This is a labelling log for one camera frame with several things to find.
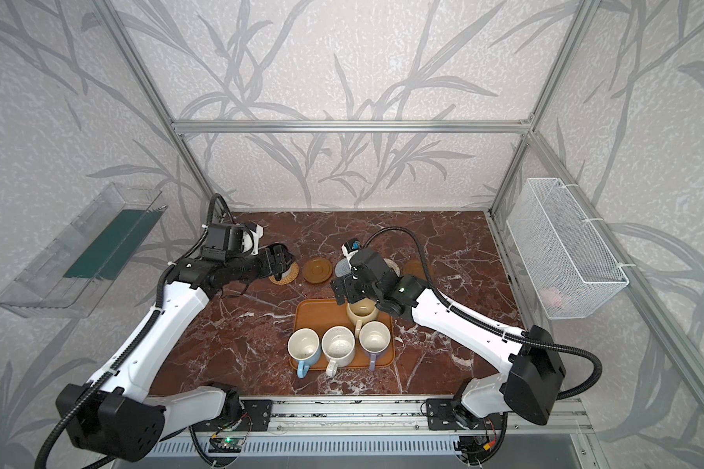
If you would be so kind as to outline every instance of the red marble surface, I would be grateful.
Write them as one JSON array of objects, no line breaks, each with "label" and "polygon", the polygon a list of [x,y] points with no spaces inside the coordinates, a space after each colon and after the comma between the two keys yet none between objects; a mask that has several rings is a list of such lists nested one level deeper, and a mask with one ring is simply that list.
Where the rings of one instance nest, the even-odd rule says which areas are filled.
[{"label": "red marble surface", "polygon": [[[408,227],[425,246],[436,283],[446,295],[488,317],[520,325],[482,212],[272,212],[244,213],[239,220],[262,225],[261,244],[283,242],[301,267],[316,256],[336,265],[347,239],[366,240],[391,225]],[[385,233],[372,247],[400,268],[417,258],[404,233]],[[296,307],[303,299],[332,297],[328,281],[311,285],[300,276],[285,286],[255,281],[237,299],[214,298],[172,349],[151,393],[169,395],[216,381],[236,385],[244,396],[452,394],[466,378],[495,373],[480,356],[445,335],[395,320],[396,359],[391,366],[374,372],[342,369],[334,378],[311,371],[298,379],[287,354]]]}]

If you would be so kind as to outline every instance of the mounting plate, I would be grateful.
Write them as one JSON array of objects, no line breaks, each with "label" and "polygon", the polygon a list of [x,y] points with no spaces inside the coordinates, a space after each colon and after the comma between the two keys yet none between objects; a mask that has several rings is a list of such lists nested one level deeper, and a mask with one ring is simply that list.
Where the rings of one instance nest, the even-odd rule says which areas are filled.
[{"label": "mounting plate", "polygon": [[496,430],[501,429],[501,415],[499,413],[490,414],[485,419],[479,419],[478,424],[473,428],[464,428],[456,421],[456,415],[451,407],[451,399],[427,399],[425,408],[428,428],[431,430],[485,430],[487,419],[490,419]]},{"label": "mounting plate", "polygon": [[[269,429],[269,421],[271,420],[271,406],[272,401],[270,399],[247,399],[240,400],[244,406],[243,413],[248,413],[247,417],[240,420],[240,424],[232,428],[231,431],[249,431],[254,433],[256,431],[266,431]],[[207,422],[199,422],[193,427],[196,431],[216,431],[216,428],[229,425],[225,419],[213,419]]]}]

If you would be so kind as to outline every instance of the wooden tray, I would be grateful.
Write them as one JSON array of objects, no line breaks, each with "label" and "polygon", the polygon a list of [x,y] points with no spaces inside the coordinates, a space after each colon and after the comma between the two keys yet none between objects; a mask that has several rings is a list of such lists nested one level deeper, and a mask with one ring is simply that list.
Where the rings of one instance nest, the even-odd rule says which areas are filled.
[{"label": "wooden tray", "polygon": [[[393,320],[391,316],[386,313],[378,313],[378,318],[376,321],[380,321],[386,324],[386,327],[391,331],[391,345],[386,349],[386,353],[378,358],[375,363],[376,369],[382,368],[394,363],[394,329]],[[345,326],[350,331],[354,333],[352,329],[352,323],[347,317],[347,305],[337,305],[334,298],[328,299],[307,299],[297,305],[297,312],[295,313],[295,329],[313,329],[316,334],[318,334],[318,340],[323,339],[323,334],[326,333],[333,326]],[[326,356],[321,352],[320,360],[313,366],[310,370],[325,370],[329,361],[326,360]],[[290,366],[297,370],[297,364],[294,360],[290,358]],[[355,340],[355,353],[354,360],[345,366],[344,368],[367,368],[370,366],[370,359],[365,354],[363,346],[359,344],[359,341]]]}]

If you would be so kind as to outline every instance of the wall with leaf pattern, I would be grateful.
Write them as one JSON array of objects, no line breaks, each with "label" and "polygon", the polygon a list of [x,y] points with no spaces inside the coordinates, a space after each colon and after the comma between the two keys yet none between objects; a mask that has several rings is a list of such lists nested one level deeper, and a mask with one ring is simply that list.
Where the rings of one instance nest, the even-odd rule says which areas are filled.
[{"label": "wall with leaf pattern", "polygon": [[[704,2],[624,3],[595,14],[540,130],[704,356]],[[521,181],[547,175],[537,163],[499,219]],[[704,412],[625,293],[552,327],[606,367],[582,401],[612,467],[704,467]],[[570,380],[588,372],[568,364]]]},{"label": "wall with leaf pattern", "polygon": [[[0,469],[34,466],[57,394],[119,347],[200,232],[195,181],[89,15],[87,2],[0,0],[0,290],[110,182],[161,188],[169,209],[88,319],[0,308]],[[50,467],[87,457],[63,436]]]},{"label": "wall with leaf pattern", "polygon": [[[171,114],[206,120],[524,119],[577,4],[114,3]],[[492,202],[518,136],[188,139],[235,206],[482,209]],[[264,190],[269,186],[277,190]]]}]

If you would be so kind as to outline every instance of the red wire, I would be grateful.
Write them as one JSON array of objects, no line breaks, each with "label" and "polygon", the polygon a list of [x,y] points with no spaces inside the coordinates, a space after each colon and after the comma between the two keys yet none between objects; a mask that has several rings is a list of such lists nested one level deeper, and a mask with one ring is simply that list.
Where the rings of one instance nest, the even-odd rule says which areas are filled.
[{"label": "red wire", "polygon": [[[248,433],[250,433],[251,430],[253,429],[253,419],[251,418],[251,416],[248,415],[247,412],[245,412],[245,413],[242,415],[241,419],[244,419],[245,417],[247,417],[248,420],[251,421],[250,424],[248,424]],[[245,433],[245,439],[248,439],[248,433]]]},{"label": "red wire", "polygon": [[490,428],[493,429],[493,441],[491,441],[490,443],[495,443],[496,440],[497,440],[496,427],[492,424],[492,420],[491,420],[491,419],[485,419],[485,420],[487,420],[488,422],[490,422]]}]

